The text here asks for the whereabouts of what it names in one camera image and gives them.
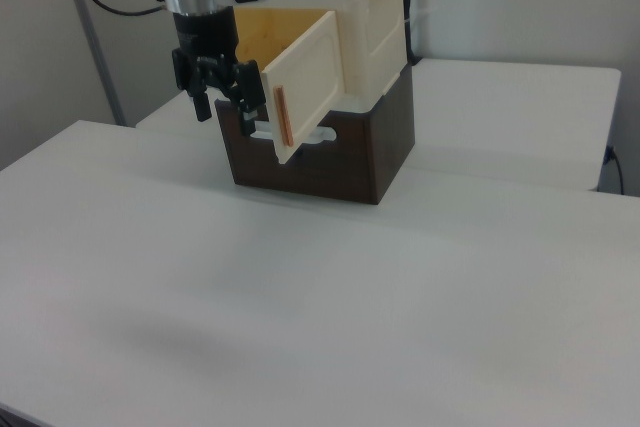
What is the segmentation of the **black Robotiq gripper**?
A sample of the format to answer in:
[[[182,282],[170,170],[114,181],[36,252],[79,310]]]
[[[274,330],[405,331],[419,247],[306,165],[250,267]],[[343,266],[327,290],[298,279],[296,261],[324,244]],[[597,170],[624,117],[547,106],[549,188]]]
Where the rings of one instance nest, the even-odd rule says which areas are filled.
[[[219,90],[238,111],[240,132],[255,131],[258,108],[266,104],[259,65],[255,60],[237,63],[239,43],[234,9],[224,7],[205,15],[173,14],[179,47],[172,51],[176,85],[191,99],[196,118],[211,118],[207,86],[199,72],[198,57],[216,58],[207,68],[207,85]]]

